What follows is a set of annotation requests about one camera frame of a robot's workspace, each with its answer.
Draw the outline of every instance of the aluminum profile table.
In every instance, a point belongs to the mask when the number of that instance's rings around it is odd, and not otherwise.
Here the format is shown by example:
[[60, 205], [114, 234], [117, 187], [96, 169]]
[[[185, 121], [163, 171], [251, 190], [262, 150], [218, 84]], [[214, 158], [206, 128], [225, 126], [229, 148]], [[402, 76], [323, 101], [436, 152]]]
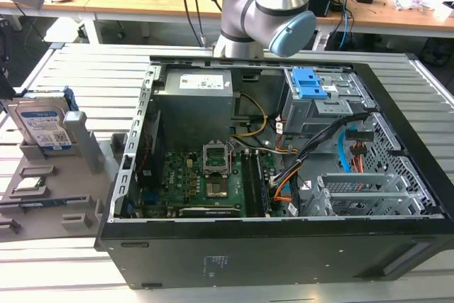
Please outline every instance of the aluminum profile table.
[[[24, 85], [30, 89], [69, 85], [88, 116], [87, 128], [105, 140], [131, 127], [149, 56], [158, 54], [211, 53], [201, 48], [66, 44], [47, 51]], [[454, 98], [419, 61], [402, 54], [311, 51], [294, 57], [367, 63], [454, 180]], [[0, 114], [0, 195], [22, 156], [21, 140], [13, 121]], [[454, 251], [437, 255], [394, 282], [132, 292], [107, 253], [92, 248], [93, 242], [78, 238], [0, 244], [0, 299], [11, 295], [2, 302], [13, 298], [94, 302], [97, 297], [112, 302], [454, 302]]]

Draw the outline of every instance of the hard drive label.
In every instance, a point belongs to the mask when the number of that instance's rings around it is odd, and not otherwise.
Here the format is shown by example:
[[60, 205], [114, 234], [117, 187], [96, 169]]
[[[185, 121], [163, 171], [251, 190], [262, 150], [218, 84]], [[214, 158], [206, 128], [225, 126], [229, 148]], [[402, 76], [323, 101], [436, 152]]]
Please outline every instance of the hard drive label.
[[40, 147], [53, 150], [71, 148], [70, 137], [60, 126], [56, 111], [29, 111], [21, 113], [21, 116], [23, 124]]

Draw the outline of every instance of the blue plastic clip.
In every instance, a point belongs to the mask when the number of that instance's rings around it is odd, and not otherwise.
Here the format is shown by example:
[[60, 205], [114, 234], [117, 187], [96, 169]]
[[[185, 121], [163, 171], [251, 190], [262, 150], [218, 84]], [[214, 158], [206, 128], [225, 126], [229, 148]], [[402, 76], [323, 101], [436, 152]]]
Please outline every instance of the blue plastic clip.
[[325, 99], [328, 94], [321, 87], [321, 79], [318, 78], [310, 67], [294, 67], [293, 83], [299, 90], [300, 99]]

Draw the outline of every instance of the connector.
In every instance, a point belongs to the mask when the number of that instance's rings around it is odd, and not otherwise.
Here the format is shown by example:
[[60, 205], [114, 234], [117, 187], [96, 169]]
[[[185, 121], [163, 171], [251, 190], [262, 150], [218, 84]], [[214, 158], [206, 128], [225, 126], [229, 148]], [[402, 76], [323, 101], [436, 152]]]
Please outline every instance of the connector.
[[347, 129], [347, 131], [345, 131], [345, 139], [347, 141], [374, 142], [374, 132]]
[[294, 67], [292, 71], [292, 81], [300, 99], [328, 98], [328, 94], [321, 87], [321, 79], [310, 67]]
[[350, 146], [350, 152], [352, 155], [366, 155], [367, 154], [367, 147], [360, 146], [360, 147], [353, 147], [352, 145]]

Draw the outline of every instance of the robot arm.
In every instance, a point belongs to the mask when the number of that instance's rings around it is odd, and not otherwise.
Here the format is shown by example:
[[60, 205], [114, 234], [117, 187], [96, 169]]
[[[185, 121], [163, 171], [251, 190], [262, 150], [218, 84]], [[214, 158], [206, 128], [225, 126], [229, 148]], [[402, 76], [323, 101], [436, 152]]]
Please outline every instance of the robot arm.
[[297, 53], [316, 28], [308, 5], [309, 0], [223, 0], [215, 57], [262, 57], [262, 47], [280, 57]]

